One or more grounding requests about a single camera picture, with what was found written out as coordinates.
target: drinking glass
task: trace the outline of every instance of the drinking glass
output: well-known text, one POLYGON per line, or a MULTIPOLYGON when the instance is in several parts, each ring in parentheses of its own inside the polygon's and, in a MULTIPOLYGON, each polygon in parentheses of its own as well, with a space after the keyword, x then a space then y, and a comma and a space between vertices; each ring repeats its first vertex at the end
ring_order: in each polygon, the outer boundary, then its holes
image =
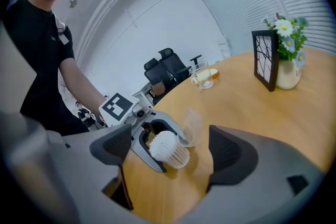
POLYGON ((200 89, 208 89, 214 81, 211 76, 210 68, 207 62, 201 62, 192 69, 193 78, 196 80, 200 89))

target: potted plant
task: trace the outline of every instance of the potted plant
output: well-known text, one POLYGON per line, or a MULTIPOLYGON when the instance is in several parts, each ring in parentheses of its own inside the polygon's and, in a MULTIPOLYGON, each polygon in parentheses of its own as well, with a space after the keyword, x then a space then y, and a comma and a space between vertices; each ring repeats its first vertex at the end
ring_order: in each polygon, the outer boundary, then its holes
POLYGON ((265 17, 263 22, 269 30, 277 30, 279 37, 279 68, 276 87, 283 90, 294 88, 301 78, 301 68, 306 63, 306 53, 302 50, 307 40, 302 31, 308 22, 304 18, 288 20, 276 14, 271 23, 265 17))

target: artificial flower bouquet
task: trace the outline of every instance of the artificial flower bouquet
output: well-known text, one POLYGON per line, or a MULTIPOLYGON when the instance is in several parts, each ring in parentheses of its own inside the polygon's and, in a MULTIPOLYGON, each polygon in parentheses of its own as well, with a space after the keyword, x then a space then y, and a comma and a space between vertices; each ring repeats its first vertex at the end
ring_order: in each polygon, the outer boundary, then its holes
POLYGON ((276 14, 273 22, 265 17, 264 22, 269 30, 277 30, 279 36, 279 59, 283 61, 295 60, 298 68, 303 67, 306 63, 306 53, 303 50, 303 43, 307 40, 302 31, 308 22, 304 18, 288 20, 285 16, 276 14))

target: forearm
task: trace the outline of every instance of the forearm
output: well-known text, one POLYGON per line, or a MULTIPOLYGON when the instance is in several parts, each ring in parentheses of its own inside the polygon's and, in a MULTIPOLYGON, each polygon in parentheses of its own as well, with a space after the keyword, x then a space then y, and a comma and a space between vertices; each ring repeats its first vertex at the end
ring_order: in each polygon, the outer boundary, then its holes
POLYGON ((79 70, 75 60, 64 60, 61 63, 60 70, 68 90, 76 100, 89 110, 100 115, 98 108, 106 99, 79 70))

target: wooden table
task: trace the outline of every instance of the wooden table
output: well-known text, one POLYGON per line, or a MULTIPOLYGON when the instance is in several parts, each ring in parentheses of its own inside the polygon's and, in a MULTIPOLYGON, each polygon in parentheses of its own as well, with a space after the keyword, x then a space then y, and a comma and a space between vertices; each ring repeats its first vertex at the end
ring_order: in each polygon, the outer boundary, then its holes
POLYGON ((203 119, 202 143, 191 150, 181 170, 158 173, 129 151, 124 162, 133 213, 155 223, 172 223, 204 196, 213 172, 208 150, 209 125, 221 125, 286 142, 327 172, 336 146, 336 57, 306 49, 307 62, 292 90, 269 92, 254 76, 254 56, 247 52, 213 67, 220 76, 200 91, 186 80, 166 95, 155 110, 183 123, 187 109, 203 119))

